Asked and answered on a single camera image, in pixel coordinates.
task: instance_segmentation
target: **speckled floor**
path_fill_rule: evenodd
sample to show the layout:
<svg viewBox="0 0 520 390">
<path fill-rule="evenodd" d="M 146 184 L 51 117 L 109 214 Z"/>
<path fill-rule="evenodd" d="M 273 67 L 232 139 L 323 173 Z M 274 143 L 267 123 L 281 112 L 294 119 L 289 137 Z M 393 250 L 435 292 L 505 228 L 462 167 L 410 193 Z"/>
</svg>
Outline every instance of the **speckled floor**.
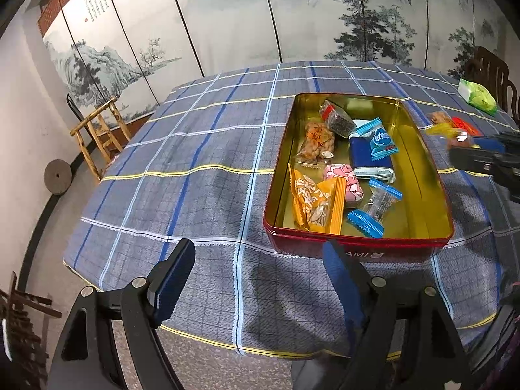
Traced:
<svg viewBox="0 0 520 390">
<path fill-rule="evenodd" d="M 93 153 L 93 157 L 95 162 L 101 162 L 98 151 Z M 95 186 L 92 175 L 83 163 L 46 226 L 29 276 L 27 291 L 50 295 L 54 308 L 63 313 L 62 319 L 45 322 L 43 316 L 32 316 L 36 332 L 44 331 L 49 366 L 63 324 L 77 294 L 85 285 L 82 279 L 63 265 L 62 254 Z M 240 356 L 231 350 L 180 337 L 165 330 L 159 330 L 158 333 L 177 376 L 187 390 L 292 388 L 289 361 Z M 114 323 L 114 335 L 128 389 L 141 389 L 120 322 Z"/>
</svg>

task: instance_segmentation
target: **black baseboard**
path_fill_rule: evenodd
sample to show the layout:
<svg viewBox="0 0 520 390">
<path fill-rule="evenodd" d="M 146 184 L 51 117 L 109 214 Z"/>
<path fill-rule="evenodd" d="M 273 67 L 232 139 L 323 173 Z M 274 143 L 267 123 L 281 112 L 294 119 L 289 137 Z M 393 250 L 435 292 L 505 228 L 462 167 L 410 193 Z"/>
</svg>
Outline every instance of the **black baseboard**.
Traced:
<svg viewBox="0 0 520 390">
<path fill-rule="evenodd" d="M 87 145 L 87 149 L 89 153 L 92 153 L 96 148 L 96 143 L 91 141 Z M 71 163 L 70 168 L 72 170 L 72 180 L 74 180 L 74 176 L 76 175 L 77 169 L 80 167 L 81 163 L 85 161 L 85 157 L 80 152 L 78 156 Z M 38 248 L 38 244 L 40 243 L 40 239 L 42 238 L 43 231 L 45 230 L 45 226 L 52 215 L 54 208 L 58 204 L 60 200 L 60 195 L 51 195 L 47 204 L 43 208 L 42 213 L 40 214 L 40 218 L 36 223 L 36 227 L 33 230 L 31 238 L 29 240 L 29 244 L 27 245 L 27 250 L 25 251 L 25 256 L 23 257 L 22 267 L 20 268 L 20 274 L 18 275 L 18 285 L 17 289 L 21 292 L 25 292 L 27 287 L 27 281 L 29 279 L 29 273 L 31 272 L 31 267 L 34 259 L 34 255 L 36 254 L 36 249 Z"/>
</svg>

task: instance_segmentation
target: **wall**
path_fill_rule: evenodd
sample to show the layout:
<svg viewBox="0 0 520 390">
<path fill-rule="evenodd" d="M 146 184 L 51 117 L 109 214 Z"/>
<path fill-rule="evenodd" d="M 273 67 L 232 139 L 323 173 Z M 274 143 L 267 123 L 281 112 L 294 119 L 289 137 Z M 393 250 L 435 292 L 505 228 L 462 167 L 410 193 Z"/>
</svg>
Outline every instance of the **wall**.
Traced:
<svg viewBox="0 0 520 390">
<path fill-rule="evenodd" d="M 493 0 L 51 0 L 40 29 L 82 112 L 115 95 L 127 121 L 245 66 L 377 60 L 458 78 L 475 46 L 511 66 L 520 46 Z"/>
<path fill-rule="evenodd" d="M 11 271 L 20 271 L 27 244 L 50 196 L 43 183 L 46 165 L 56 158 L 72 162 L 78 153 L 63 120 L 70 121 L 72 113 L 60 113 L 59 101 L 47 92 L 49 86 L 63 91 L 63 84 L 52 64 L 37 69 L 29 49 L 31 39 L 38 38 L 42 43 L 35 23 L 37 15 L 25 11 L 28 1 L 0 38 L 0 288 L 5 290 Z M 26 33 L 26 15 L 32 19 L 33 33 Z M 46 76 L 54 76 L 56 81 L 44 84 L 42 78 Z"/>
</svg>

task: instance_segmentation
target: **bolt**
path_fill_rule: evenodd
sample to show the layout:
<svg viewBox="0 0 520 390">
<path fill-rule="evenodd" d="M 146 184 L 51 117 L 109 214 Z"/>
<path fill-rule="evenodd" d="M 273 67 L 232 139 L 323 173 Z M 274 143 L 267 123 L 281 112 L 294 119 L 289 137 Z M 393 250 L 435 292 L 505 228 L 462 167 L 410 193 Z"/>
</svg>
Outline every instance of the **bolt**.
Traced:
<svg viewBox="0 0 520 390">
<path fill-rule="evenodd" d="M 142 288 L 146 284 L 146 279 L 144 277 L 138 277 L 132 280 L 132 286 L 136 289 Z"/>
<path fill-rule="evenodd" d="M 435 296 L 437 294 L 437 291 L 431 287 L 431 286 L 427 286 L 424 288 L 424 292 L 428 295 L 428 296 Z"/>
<path fill-rule="evenodd" d="M 377 288 L 384 288 L 384 286 L 386 286 L 386 280 L 382 277 L 374 277 L 372 284 Z"/>
<path fill-rule="evenodd" d="M 90 296 L 92 295 L 92 292 L 94 291 L 94 289 L 90 286 L 87 286 L 86 288 L 82 288 L 81 289 L 81 295 L 83 297 L 87 297 L 87 296 Z"/>
</svg>

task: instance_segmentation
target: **yellow candy wrapper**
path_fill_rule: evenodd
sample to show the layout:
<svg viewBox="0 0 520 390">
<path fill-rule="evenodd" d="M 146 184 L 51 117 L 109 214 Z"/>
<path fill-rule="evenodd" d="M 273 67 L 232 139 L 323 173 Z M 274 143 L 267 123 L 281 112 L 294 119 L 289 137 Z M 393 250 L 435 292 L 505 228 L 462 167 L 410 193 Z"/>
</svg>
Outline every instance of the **yellow candy wrapper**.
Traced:
<svg viewBox="0 0 520 390">
<path fill-rule="evenodd" d="M 333 177 L 316 184 L 291 166 L 289 174 L 296 223 L 308 231 L 339 234 L 345 202 L 345 179 Z M 335 190 L 339 179 L 343 192 L 336 198 Z"/>
</svg>

